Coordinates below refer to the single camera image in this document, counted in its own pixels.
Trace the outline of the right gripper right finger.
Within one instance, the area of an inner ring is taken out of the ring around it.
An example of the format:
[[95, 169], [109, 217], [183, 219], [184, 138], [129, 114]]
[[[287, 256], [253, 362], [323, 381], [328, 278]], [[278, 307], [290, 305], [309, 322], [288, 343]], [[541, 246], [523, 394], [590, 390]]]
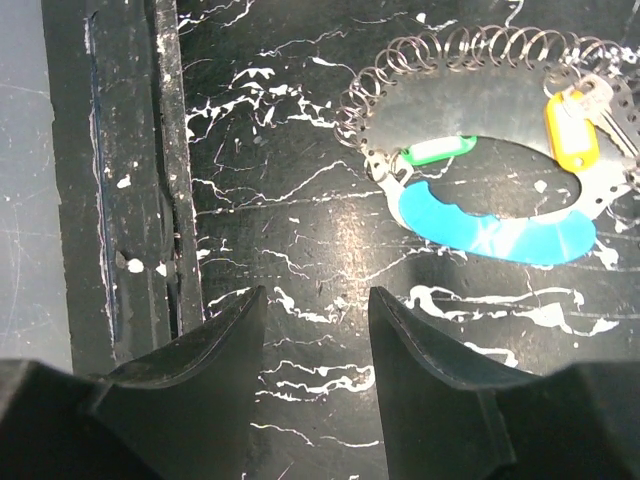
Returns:
[[374, 287], [368, 302], [393, 479], [635, 479], [639, 365], [507, 367], [419, 320]]

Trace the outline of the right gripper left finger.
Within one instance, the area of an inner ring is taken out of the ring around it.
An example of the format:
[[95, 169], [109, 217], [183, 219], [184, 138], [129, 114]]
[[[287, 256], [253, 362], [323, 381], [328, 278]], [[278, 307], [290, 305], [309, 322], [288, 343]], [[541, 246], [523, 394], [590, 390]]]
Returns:
[[5, 479], [238, 479], [266, 319], [263, 288], [107, 375], [1, 364]]

